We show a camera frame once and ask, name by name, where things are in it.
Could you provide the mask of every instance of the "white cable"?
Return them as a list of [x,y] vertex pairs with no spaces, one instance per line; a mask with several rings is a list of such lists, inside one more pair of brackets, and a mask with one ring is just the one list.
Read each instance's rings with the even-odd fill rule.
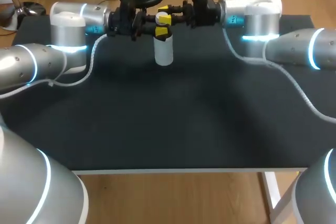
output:
[[60,86],[60,87],[73,87],[73,86],[76,86],[76,85],[81,84],[82,82],[86,81],[89,78],[89,76],[91,75],[92,70],[93,70],[93,62],[94,62],[94,58],[95,58],[94,56],[95,56],[95,53],[96,53],[96,48],[97,48],[99,42],[102,41],[103,39],[105,39],[106,37],[107,37],[106,34],[100,36],[96,40],[95,44],[93,45],[92,52],[91,52],[89,71],[87,72],[87,74],[82,79],[80,79],[79,81],[76,81],[74,83],[60,83],[56,80],[53,80],[52,83],[55,84],[56,86]]
[[269,61],[266,59],[266,46],[267,46],[267,42],[264,43],[264,47],[263,47],[263,53],[262,53],[262,59],[261,58],[247,58],[247,57],[243,57],[241,55],[239,55],[235,49],[232,47],[231,42],[228,38],[226,29],[223,29],[223,34],[224,34],[224,38],[226,40],[226,43],[230,49],[230,51],[232,52],[232,54],[238,58],[239,60],[243,60],[247,63],[252,63],[252,64],[259,64],[259,65],[269,65],[271,67],[274,67],[278,70],[280,70],[290,81],[291,83],[294,85],[294,87],[298,90],[299,94],[302,96],[304,102],[307,104],[307,106],[309,107],[309,109],[316,115],[318,116],[320,119],[325,120],[327,122],[330,123],[336,123],[336,118],[332,118],[331,116],[328,115],[324,115],[323,113],[321,113],[320,111],[318,111],[318,109],[315,108],[315,106],[312,104],[312,102],[309,100],[309,98],[307,97],[307,95],[305,94],[305,92],[301,89],[300,85],[297,83],[297,81],[293,78],[293,76],[287,72],[286,69],[284,69],[282,66],[280,66],[279,64],[276,64],[272,61]]
[[20,93],[20,92],[22,92],[22,91],[24,91],[24,90],[26,90],[26,89],[28,89],[28,88],[31,88],[31,87],[33,87],[33,86],[35,86],[35,85],[38,85],[38,84],[40,84],[40,83],[44,83],[44,82],[48,82],[48,84],[49,84],[50,86],[56,85],[56,86],[60,86],[60,87],[72,87],[72,86],[81,84],[82,82],[86,81],[86,80],[89,78],[89,76],[91,75],[92,70],[93,70],[93,61],[94,61],[94,58],[95,58],[94,56],[95,56],[96,48],[97,48],[99,42],[102,41],[102,40],[103,40],[104,38],[106,38],[106,37],[107,37],[107,35],[104,34],[104,35],[100,36],[100,37],[96,40],[96,42],[95,42],[95,44],[94,44],[94,46],[93,46],[93,48],[92,48],[92,52],[91,52],[91,59],[90,59],[90,67],[89,67],[89,71],[87,72],[87,74],[86,74],[81,80],[76,81],[76,82],[74,82],[74,83],[60,83],[60,82],[57,82],[56,80],[50,80],[50,79],[34,81],[34,82],[29,83],[29,84],[27,84],[27,85],[25,85],[25,86],[23,86],[23,87],[21,87],[21,88],[18,88],[18,89],[16,89],[16,90],[13,90],[13,91],[11,91],[11,92],[9,92],[9,93],[6,93],[6,94],[0,94],[0,99],[4,99],[4,98],[11,97],[11,96],[13,96],[13,95],[15,95],[15,94],[18,94],[18,93]]

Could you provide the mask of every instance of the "black table surface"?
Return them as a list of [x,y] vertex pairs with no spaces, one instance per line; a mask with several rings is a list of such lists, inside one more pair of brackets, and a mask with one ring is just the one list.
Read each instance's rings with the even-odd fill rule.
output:
[[[311,27],[309,16],[280,22],[281,34]],[[103,40],[85,83],[41,84],[0,101],[7,126],[72,170],[307,167],[335,147],[336,125],[317,118],[278,70],[234,58],[220,26],[178,25],[173,34],[168,67],[155,64],[149,36]],[[229,31],[238,51],[242,34]],[[31,42],[50,43],[47,16],[25,18],[13,45]],[[335,72],[286,69],[336,116]]]

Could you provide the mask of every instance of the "wooden floor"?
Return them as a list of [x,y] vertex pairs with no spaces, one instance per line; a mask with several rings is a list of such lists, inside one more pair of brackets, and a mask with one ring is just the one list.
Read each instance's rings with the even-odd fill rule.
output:
[[[57,0],[22,0],[43,4]],[[102,0],[67,0],[98,3]],[[309,14],[317,27],[336,26],[335,0],[282,0],[284,14]],[[179,5],[182,0],[164,0]],[[112,8],[118,1],[107,2]],[[0,47],[14,38],[0,37]],[[295,173],[279,173],[283,194]],[[256,173],[82,176],[87,186],[88,224],[264,224],[268,213]]]

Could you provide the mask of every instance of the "metal stand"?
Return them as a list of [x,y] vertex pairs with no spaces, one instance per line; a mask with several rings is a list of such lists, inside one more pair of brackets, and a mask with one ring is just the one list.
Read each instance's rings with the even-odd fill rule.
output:
[[14,6],[4,10],[0,15],[2,28],[5,30],[16,31],[21,25],[22,20],[26,16],[41,16],[46,15],[46,9],[38,3],[23,2],[12,0]]

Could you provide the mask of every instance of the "glowing blue light ring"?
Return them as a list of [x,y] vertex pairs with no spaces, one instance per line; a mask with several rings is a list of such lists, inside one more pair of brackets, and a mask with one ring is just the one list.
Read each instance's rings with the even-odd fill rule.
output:
[[331,180],[330,180],[330,176],[329,176],[329,159],[330,159],[330,155],[332,153],[333,149],[331,149],[327,156],[325,157],[325,161],[324,161],[324,177],[326,178],[326,183],[327,183],[327,187],[328,187],[328,190],[329,190],[329,193],[332,197],[332,199],[334,200],[335,204],[336,204],[336,193],[335,193],[335,190],[331,184]]
[[70,54],[87,49],[87,46],[80,46],[80,47],[66,47],[66,46],[55,46],[55,45],[48,45],[48,46],[56,50],[67,52]]
[[251,36],[244,35],[243,40],[267,42],[267,41],[270,41],[272,39],[277,39],[279,37],[280,37],[279,34],[251,35]]
[[308,47],[308,58],[311,66],[315,68],[316,70],[320,70],[318,66],[316,66],[315,61],[314,61],[314,56],[313,56],[313,51],[314,51],[314,44],[317,36],[322,32],[324,28],[318,29],[313,36],[311,36],[310,42],[309,42],[309,47]]
[[26,224],[32,224],[34,222],[34,220],[36,219],[37,215],[39,214],[39,212],[42,209],[42,206],[44,204],[44,202],[46,201],[48,192],[49,192],[49,187],[50,187],[50,181],[51,181],[51,167],[50,167],[50,161],[47,157],[46,154],[44,154],[42,151],[40,151],[39,149],[37,149],[39,152],[42,153],[42,156],[44,157],[45,161],[46,161],[46,166],[47,166],[47,180],[46,180],[46,184],[44,186],[44,190],[41,196],[41,199],[37,205],[37,207],[35,208],[35,211],[33,212],[32,216],[30,217],[30,219],[27,221]]
[[34,56],[33,52],[30,51],[27,47],[25,47],[25,46],[23,46],[23,45],[17,45],[17,46],[18,46],[18,47],[23,47],[24,49],[26,49],[27,52],[30,54],[31,58],[33,59],[34,66],[35,66],[35,73],[34,73],[34,75],[33,75],[32,80],[31,80],[30,82],[28,82],[28,83],[31,83],[31,82],[33,82],[33,81],[35,80],[35,78],[36,78],[36,76],[37,76],[37,62],[36,62],[35,56]]
[[86,6],[87,6],[87,4],[83,4],[83,6],[80,9],[79,16],[81,16],[81,17],[83,16],[83,12],[84,12],[84,9],[85,9]]

